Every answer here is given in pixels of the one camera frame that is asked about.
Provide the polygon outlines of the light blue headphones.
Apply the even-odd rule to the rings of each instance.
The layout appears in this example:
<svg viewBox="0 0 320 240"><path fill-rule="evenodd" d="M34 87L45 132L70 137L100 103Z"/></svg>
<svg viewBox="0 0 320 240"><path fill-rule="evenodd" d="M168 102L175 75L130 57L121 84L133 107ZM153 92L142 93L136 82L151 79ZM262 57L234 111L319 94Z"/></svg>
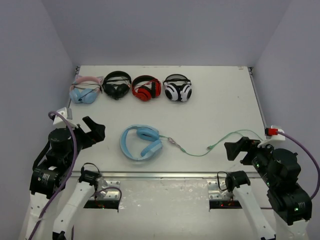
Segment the light blue headphones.
<svg viewBox="0 0 320 240"><path fill-rule="evenodd" d="M129 131L136 130L136 135L145 141L150 142L141 152L140 157L133 157L127 147L127 135ZM133 161L148 161L152 159L157 153L159 153L163 148L163 143L160 140L159 131L149 125L144 124L134 124L127 127L120 136L120 149L122 153L130 160Z"/></svg>

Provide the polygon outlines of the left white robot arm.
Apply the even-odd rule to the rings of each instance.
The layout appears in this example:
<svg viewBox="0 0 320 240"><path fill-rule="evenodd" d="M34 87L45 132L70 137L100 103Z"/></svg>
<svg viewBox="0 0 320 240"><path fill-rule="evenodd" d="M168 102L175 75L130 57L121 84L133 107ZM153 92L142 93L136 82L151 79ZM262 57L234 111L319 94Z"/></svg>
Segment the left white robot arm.
<svg viewBox="0 0 320 240"><path fill-rule="evenodd" d="M80 151L102 142L106 127L83 117L89 127L85 132L79 124L74 125L60 113L51 111L52 120L59 119L64 127L55 128L33 163L30 181L30 214L26 230L27 240L65 240L67 231L54 232L57 206L66 183L71 177Z"/></svg>

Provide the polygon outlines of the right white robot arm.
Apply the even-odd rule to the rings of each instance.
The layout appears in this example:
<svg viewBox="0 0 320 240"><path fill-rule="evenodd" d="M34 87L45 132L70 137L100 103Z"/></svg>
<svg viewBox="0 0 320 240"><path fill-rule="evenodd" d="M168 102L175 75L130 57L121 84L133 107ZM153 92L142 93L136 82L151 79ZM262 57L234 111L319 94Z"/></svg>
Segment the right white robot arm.
<svg viewBox="0 0 320 240"><path fill-rule="evenodd" d="M243 170L227 173L224 180L225 191L238 200L255 238L303 240L312 217L312 199L298 184L301 167L297 154L245 136L237 142L224 143L224 147L229 161L245 152L241 164L253 166L268 188L266 195L275 217L275 229L264 217Z"/></svg>

